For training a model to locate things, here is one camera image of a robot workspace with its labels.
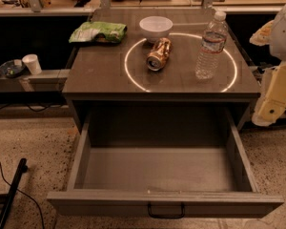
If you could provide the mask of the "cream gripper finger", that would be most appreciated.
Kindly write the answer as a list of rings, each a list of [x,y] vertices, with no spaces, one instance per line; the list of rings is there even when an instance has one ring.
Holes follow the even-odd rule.
[[[270,36],[272,25],[274,21],[271,20],[258,29],[249,39],[249,42],[256,46],[265,46],[270,44]]]

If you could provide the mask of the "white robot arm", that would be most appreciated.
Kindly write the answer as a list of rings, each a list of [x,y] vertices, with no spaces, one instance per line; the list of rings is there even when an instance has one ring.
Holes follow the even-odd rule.
[[[261,97],[255,105],[252,121],[257,126],[275,123],[286,110],[286,4],[275,19],[258,29],[250,38],[256,46],[269,46],[270,55],[280,64],[262,76]]]

